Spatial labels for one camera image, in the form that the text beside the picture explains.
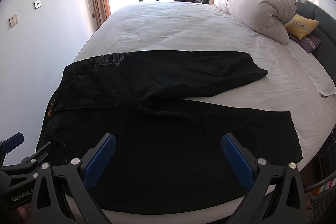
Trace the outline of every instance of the cable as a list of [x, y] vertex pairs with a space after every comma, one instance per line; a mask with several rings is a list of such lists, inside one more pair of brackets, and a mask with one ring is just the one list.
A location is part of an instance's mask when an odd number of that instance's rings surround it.
[[334, 140], [334, 143], [332, 143], [329, 147], [328, 147], [328, 149], [321, 155], [321, 156], [314, 156], [315, 158], [321, 158], [325, 153], [327, 153], [328, 152], [328, 150], [336, 143], [336, 140], [335, 140], [335, 138], [334, 138], [334, 136], [333, 136], [333, 132], [334, 132], [334, 129], [336, 128], [336, 125], [334, 126], [334, 128], [332, 129], [332, 131], [331, 131], [331, 136], [332, 136], [332, 138], [333, 138], [333, 140]]

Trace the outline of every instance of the rolled duvet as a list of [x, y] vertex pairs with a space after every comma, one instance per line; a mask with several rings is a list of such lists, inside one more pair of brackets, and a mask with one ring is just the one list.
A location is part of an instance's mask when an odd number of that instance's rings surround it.
[[295, 0], [214, 0], [214, 5], [252, 30], [282, 45], [289, 42], [288, 33], [281, 21], [294, 16]]

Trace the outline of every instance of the white bed sheet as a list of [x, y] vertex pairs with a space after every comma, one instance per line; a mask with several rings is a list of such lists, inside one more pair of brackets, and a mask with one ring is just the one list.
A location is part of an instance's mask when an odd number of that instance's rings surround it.
[[[298, 163], [300, 170], [314, 157], [336, 124], [336, 98], [322, 98], [283, 45], [211, 5], [179, 2], [127, 5], [113, 13], [93, 34], [75, 61], [142, 50], [248, 52], [260, 68], [269, 71], [266, 77], [213, 97], [189, 99], [231, 107], [290, 111], [303, 154]], [[201, 224], [232, 214], [240, 200], [173, 215], [106, 214], [115, 223]]]

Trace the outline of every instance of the mattress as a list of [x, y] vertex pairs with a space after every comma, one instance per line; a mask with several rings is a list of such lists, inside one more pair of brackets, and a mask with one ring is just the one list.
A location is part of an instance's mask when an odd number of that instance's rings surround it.
[[[213, 97], [187, 99], [239, 108], [290, 111], [303, 154], [297, 165], [300, 170], [314, 157], [336, 124], [336, 99], [319, 95], [286, 47], [211, 5], [180, 2], [127, 5], [107, 19], [74, 61], [143, 50], [248, 52], [260, 68], [269, 71], [266, 77]], [[113, 223], [201, 224], [231, 215], [241, 200], [172, 215], [105, 213]]]

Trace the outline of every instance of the stitching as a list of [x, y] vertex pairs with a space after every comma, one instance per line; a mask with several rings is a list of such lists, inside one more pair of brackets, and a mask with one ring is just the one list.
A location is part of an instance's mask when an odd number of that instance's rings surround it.
[[87, 69], [86, 73], [83, 74], [83, 75], [72, 75], [72, 79], [75, 78], [75, 77], [85, 77], [85, 76], [87, 76], [87, 75], [89, 74], [89, 72], [90, 72], [90, 70], [91, 70], [91, 66], [92, 66], [92, 58], [93, 58], [93, 57], [90, 58], [89, 64], [88, 64], [88, 66], [87, 66], [88, 69]]
[[221, 84], [223, 82], [227, 82], [227, 81], [231, 81], [231, 80], [236, 80], [236, 79], [240, 79], [240, 78], [243, 78], [243, 77], [246, 77], [246, 76], [249, 76], [249, 75], [254, 75], [256, 73], [259, 73], [259, 72], [262, 72], [263, 70], [258, 70], [258, 71], [255, 71], [255, 72], [252, 72], [252, 73], [248, 73], [246, 75], [241, 75], [239, 77], [235, 77], [235, 78], [231, 78], [231, 79], [227, 79], [227, 80], [224, 80], [224, 81], [220, 81], [218, 83], [213, 83], [213, 84], [209, 84], [209, 85], [204, 85], [204, 86], [198, 86], [197, 88], [193, 88], [193, 89], [190, 89], [190, 90], [184, 90], [184, 91], [180, 91], [178, 92], [176, 95], [179, 95], [180, 93], [185, 93], [185, 92], [188, 92], [188, 91], [191, 91], [191, 90], [197, 90], [197, 89], [201, 89], [201, 88], [205, 88], [207, 86], [212, 86], [212, 85], [218, 85], [218, 84]]
[[60, 141], [63, 144], [64, 148], [65, 148], [65, 163], [67, 163], [68, 162], [68, 150], [67, 150], [67, 147], [65, 146], [65, 144], [63, 143], [63, 141], [61, 139], [58, 139], [58, 141]]
[[[68, 99], [67, 100], [67, 104], [69, 103], [72, 103], [72, 102], [77, 102], [76, 100], [72, 100], [72, 99], [76, 99], [76, 98], [79, 98], [79, 99], [82, 99], [82, 100], [86, 100], [86, 99], [94, 99], [94, 100], [104, 100], [104, 105], [103, 106], [99, 106], [99, 107], [91, 107], [91, 108], [94, 108], [94, 109], [103, 109], [103, 108], [112, 108], [112, 107], [119, 107], [119, 106], [141, 106], [141, 107], [147, 107], [147, 103], [146, 102], [124, 102], [124, 103], [115, 103], [115, 100], [108, 100], [109, 97], [97, 97], [97, 96], [85, 96], [85, 97], [81, 97], [81, 96], [71, 96], [72, 98]], [[77, 106], [72, 106], [72, 107], [69, 107], [69, 106], [63, 106], [62, 110], [67, 110], [67, 109], [82, 109], [82, 108], [87, 108], [87, 106], [83, 107], [83, 106], [80, 106], [81, 103], [78, 103]]]
[[43, 136], [42, 136], [41, 143], [40, 143], [39, 147], [36, 149], [36, 151], [39, 150], [39, 149], [41, 148], [46, 132], [47, 132], [47, 129], [44, 131]]

